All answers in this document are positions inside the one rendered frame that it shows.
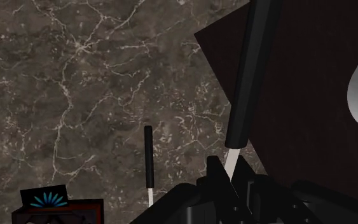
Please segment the large black-handled knife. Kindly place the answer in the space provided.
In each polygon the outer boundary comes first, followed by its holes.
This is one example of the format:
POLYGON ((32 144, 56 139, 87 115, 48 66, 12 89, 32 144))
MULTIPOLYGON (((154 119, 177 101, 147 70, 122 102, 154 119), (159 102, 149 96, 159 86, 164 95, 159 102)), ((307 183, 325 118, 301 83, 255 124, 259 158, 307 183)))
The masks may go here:
POLYGON ((282 3, 250 1, 225 141, 229 151, 224 169, 229 178, 233 177, 240 150, 247 146, 282 3))

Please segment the black box with blue print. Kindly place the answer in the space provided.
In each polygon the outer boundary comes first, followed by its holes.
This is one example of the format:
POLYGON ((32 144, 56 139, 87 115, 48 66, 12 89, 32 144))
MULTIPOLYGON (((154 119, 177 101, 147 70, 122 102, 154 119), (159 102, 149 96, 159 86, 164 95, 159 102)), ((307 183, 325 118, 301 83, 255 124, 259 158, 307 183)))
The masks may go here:
POLYGON ((104 224, 102 199, 69 199, 65 185, 20 190, 11 224, 104 224))

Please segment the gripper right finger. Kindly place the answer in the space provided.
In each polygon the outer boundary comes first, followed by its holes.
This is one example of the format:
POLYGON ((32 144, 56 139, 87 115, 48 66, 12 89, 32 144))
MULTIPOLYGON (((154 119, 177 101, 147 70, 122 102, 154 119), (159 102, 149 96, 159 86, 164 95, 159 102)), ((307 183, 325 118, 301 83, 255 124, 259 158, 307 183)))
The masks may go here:
POLYGON ((358 224, 357 199, 309 181, 284 187, 242 156, 231 182, 257 224, 358 224))

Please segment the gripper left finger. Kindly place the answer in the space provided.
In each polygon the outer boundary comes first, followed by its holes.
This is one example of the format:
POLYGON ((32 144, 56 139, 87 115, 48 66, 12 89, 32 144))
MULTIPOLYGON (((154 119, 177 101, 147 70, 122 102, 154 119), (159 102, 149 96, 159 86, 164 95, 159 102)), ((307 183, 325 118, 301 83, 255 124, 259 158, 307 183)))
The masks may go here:
POLYGON ((244 206, 219 158, 209 156, 206 176, 176 185, 130 224, 248 224, 244 206))

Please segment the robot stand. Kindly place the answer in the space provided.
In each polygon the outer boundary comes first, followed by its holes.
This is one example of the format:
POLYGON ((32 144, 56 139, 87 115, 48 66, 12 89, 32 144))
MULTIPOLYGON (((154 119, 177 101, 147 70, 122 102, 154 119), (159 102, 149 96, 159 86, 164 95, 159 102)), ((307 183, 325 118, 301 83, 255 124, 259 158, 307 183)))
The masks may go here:
POLYGON ((307 180, 358 199, 358 0, 283 0, 250 141, 282 185, 307 180))

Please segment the small black-handled knife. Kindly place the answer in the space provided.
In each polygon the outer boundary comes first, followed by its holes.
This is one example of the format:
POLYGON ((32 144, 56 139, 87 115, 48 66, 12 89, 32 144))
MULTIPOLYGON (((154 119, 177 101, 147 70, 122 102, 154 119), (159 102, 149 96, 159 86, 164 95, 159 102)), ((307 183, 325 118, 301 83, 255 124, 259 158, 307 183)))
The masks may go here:
POLYGON ((154 204, 153 188, 155 187, 154 161, 153 161, 153 128, 144 127, 144 156, 146 168, 146 188, 148 189, 148 207, 154 204))

